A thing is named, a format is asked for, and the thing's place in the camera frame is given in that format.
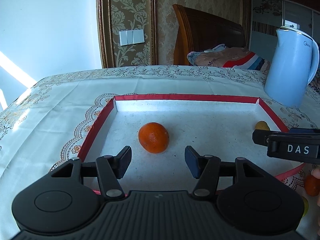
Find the hand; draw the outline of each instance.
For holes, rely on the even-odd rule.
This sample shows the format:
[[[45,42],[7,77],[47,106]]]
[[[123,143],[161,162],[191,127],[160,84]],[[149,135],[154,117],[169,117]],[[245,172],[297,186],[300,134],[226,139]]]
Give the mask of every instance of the hand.
[[[311,175],[314,176],[317,179],[320,179],[320,169],[314,169],[311,172]],[[320,196],[318,197],[317,205],[320,206]]]

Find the electric kettle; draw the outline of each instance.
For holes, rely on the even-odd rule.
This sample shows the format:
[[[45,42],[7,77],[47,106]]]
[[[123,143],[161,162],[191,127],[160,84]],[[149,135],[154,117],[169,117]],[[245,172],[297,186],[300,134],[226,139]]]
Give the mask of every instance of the electric kettle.
[[[298,108],[318,69],[319,47],[300,30],[281,26],[276,32],[278,43],[264,91],[278,103]]]

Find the floral tablecloth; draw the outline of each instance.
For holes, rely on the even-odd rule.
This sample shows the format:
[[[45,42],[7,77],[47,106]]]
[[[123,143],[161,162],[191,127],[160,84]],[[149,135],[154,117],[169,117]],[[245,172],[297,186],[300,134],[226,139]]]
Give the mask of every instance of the floral tablecloth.
[[[287,127],[320,127],[318,92],[307,87],[301,108],[285,107],[265,94],[266,76],[253,70],[173,65],[100,69],[42,79],[0,113],[0,240],[19,231],[11,213],[13,198],[49,170],[77,156],[99,112],[115,95],[261,97]],[[306,196],[303,179],[314,167],[306,165],[284,183]],[[316,198],[306,197],[310,210],[297,231],[316,239]]]

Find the wooden headboard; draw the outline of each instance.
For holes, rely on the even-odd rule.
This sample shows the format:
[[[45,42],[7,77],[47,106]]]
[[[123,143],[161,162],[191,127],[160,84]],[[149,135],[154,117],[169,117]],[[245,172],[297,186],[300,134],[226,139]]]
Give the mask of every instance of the wooden headboard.
[[[179,22],[173,64],[190,65],[189,52],[213,49],[223,43],[227,47],[246,46],[240,24],[179,4],[172,6]]]

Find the ribbed black surface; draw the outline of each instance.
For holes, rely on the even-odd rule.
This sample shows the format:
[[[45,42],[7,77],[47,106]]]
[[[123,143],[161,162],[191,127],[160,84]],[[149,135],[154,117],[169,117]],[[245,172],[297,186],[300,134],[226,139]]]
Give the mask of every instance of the ribbed black surface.
[[[302,240],[296,232],[252,236],[220,218],[209,202],[196,201],[186,191],[133,191],[125,200],[105,205],[87,227],[64,236],[22,232],[15,240]]]

